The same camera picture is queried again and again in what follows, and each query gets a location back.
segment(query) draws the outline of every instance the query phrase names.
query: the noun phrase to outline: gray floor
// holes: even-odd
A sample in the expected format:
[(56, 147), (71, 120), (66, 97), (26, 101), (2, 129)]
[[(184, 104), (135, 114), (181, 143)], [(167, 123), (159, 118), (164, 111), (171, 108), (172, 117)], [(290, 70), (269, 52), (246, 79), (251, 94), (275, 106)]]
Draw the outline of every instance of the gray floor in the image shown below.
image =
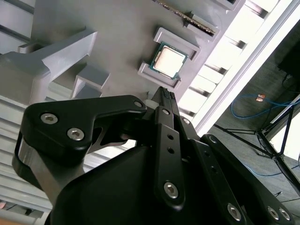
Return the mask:
[[(275, 52), (267, 59), (263, 66), (259, 69), (253, 79), (248, 83), (240, 95), (244, 94), (264, 94), (267, 98), (274, 101), (285, 102), (292, 100), (295, 97), (294, 93), (289, 93), (282, 88), (281, 82), (285, 76), (284, 71), (279, 71), (277, 68), (278, 63), (282, 61), (284, 56), (289, 52), (293, 45), (300, 40), (300, 23), (283, 40)], [(236, 101), (234, 105), (235, 112), (241, 116), (249, 116), (262, 110), (269, 109), (270, 104), (266, 102), (256, 102), (252, 98), (243, 98)], [(282, 108), (271, 111), (267, 121), (271, 121)], [(261, 117), (241, 120), (232, 116), (230, 108), (219, 118), (217, 124), (225, 128), (238, 128), (238, 129), (259, 129), (266, 120), (267, 113)], [(210, 133), (215, 135), (223, 144), (232, 151), (232, 153), (244, 164), (250, 166), (258, 174), (274, 174), (280, 172), (277, 165), (273, 160), (257, 156), (253, 150), (246, 144), (231, 137), (230, 135), (213, 127)], [(240, 135), (245, 139), (255, 143), (259, 146), (256, 136)], [(296, 160), (285, 158), (287, 164), (293, 167), (298, 164)], [(300, 179), (300, 169), (293, 170)], [(291, 200), (299, 198), (294, 189), (291, 187), (286, 178), (281, 174), (274, 177), (258, 177), (258, 179), (272, 192), (283, 193), (278, 197), (280, 201)], [(300, 224), (300, 200), (286, 202), (285, 206), (291, 213), (299, 216), (297, 217), (297, 224)]]

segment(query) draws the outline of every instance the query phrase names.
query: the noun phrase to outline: silver screw head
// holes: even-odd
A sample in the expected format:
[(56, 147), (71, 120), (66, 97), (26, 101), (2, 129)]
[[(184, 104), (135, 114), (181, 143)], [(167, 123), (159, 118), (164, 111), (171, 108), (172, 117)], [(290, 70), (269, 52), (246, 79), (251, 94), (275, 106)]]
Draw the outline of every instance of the silver screw head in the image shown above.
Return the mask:
[(71, 128), (67, 131), (67, 135), (74, 141), (81, 141), (84, 138), (84, 132), (78, 128)]
[(46, 124), (55, 124), (58, 122), (58, 118), (51, 113), (44, 113), (41, 115), (41, 120)]
[(286, 219), (286, 220), (291, 220), (291, 217), (289, 214), (287, 214), (287, 212), (282, 209), (282, 208), (279, 208), (279, 212), (282, 214), (282, 216)]
[(187, 119), (187, 118), (183, 118), (183, 122), (185, 122), (186, 124), (190, 125), (191, 122)]
[(268, 212), (270, 213), (270, 215), (275, 219), (275, 220), (279, 220), (279, 215), (276, 213), (275, 210), (273, 210), (270, 206), (267, 207)]
[(164, 114), (167, 114), (167, 115), (170, 114), (170, 112), (168, 110), (166, 110), (166, 109), (163, 109), (163, 112), (164, 112)]
[(137, 102), (137, 101), (135, 101), (135, 105), (136, 105), (137, 107), (142, 107), (142, 106), (143, 106), (140, 102)]
[(236, 221), (241, 221), (242, 220), (242, 215), (240, 214), (240, 211), (231, 203), (228, 203), (227, 205), (227, 210), (229, 214), (236, 220)]
[(171, 182), (165, 183), (164, 190), (170, 198), (175, 199), (178, 197), (178, 190), (177, 190), (176, 186), (174, 184), (172, 184)]

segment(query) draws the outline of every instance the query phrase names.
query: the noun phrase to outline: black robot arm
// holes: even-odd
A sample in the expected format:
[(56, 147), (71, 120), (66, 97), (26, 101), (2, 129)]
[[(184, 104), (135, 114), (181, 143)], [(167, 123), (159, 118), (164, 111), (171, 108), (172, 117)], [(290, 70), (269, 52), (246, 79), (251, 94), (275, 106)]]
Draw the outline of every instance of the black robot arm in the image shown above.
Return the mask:
[[(53, 204), (49, 225), (293, 225), (287, 208), (213, 135), (200, 138), (159, 88), (39, 103), (24, 113), (13, 166)], [(86, 154), (137, 140), (84, 173)]]

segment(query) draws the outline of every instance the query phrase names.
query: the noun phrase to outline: blue cable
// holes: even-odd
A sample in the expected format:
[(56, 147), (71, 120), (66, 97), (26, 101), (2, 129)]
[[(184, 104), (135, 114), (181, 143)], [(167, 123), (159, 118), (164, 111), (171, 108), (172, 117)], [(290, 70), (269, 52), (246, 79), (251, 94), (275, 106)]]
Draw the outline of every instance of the blue cable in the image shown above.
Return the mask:
[[(259, 177), (274, 177), (274, 176), (277, 176), (277, 175), (280, 175), (282, 174), (282, 172), (279, 172), (279, 173), (275, 173), (275, 174), (269, 174), (269, 175), (262, 175), (262, 174), (258, 174), (258, 173), (255, 173), (249, 166), (247, 166), (246, 164), (243, 164), (251, 173), (253, 173), (254, 175), (256, 176), (259, 176)], [(299, 167), (299, 165), (296, 165), (294, 167), (291, 168), (291, 170), (295, 169)]]
[(231, 113), (234, 117), (238, 118), (238, 119), (250, 119), (250, 118), (254, 118), (254, 117), (257, 117), (257, 116), (260, 116), (264, 113), (267, 113), (268, 111), (272, 110), (272, 109), (275, 109), (275, 108), (278, 108), (278, 107), (282, 107), (282, 106), (292, 106), (292, 105), (297, 105), (300, 103), (300, 100), (298, 100), (297, 102), (293, 103), (293, 104), (290, 104), (291, 102), (284, 102), (284, 103), (277, 103), (277, 102), (273, 102), (271, 101), (270, 99), (268, 98), (264, 98), (263, 100), (266, 101), (266, 102), (269, 102), (273, 105), (275, 105), (274, 107), (270, 108), (270, 109), (267, 109), (267, 110), (264, 110), (262, 112), (259, 112), (257, 114), (254, 114), (254, 115), (251, 115), (251, 116), (239, 116), (237, 115), (234, 110), (233, 110), (233, 104), (236, 100), (238, 100), (239, 98), (258, 98), (258, 95), (242, 95), (242, 96), (239, 96), (237, 97), (236, 99), (233, 100), (233, 102), (231, 103), (231, 106), (230, 106), (230, 109), (231, 109)]

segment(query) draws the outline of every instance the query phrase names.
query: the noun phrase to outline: processor chip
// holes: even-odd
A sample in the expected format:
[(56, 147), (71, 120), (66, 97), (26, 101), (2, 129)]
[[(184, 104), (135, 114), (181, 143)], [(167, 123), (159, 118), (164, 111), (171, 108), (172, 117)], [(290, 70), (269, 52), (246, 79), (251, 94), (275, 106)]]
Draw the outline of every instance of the processor chip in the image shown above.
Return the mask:
[(173, 79), (180, 71), (186, 59), (187, 55), (162, 44), (152, 63), (152, 69)]

